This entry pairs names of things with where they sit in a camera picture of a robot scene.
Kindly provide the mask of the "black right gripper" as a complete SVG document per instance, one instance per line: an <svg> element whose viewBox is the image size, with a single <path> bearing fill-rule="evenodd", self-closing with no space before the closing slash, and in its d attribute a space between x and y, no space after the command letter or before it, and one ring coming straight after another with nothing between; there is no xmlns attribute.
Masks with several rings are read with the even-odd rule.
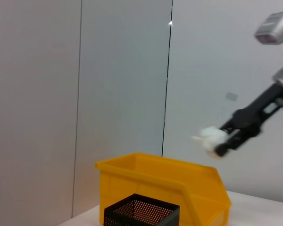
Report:
<svg viewBox="0 0 283 226"><path fill-rule="evenodd" d="M218 157L224 157L230 150L237 150L249 139L261 132L262 124L283 108L283 86L274 83L252 103L234 112L219 130L231 134L215 148Z"/></svg>

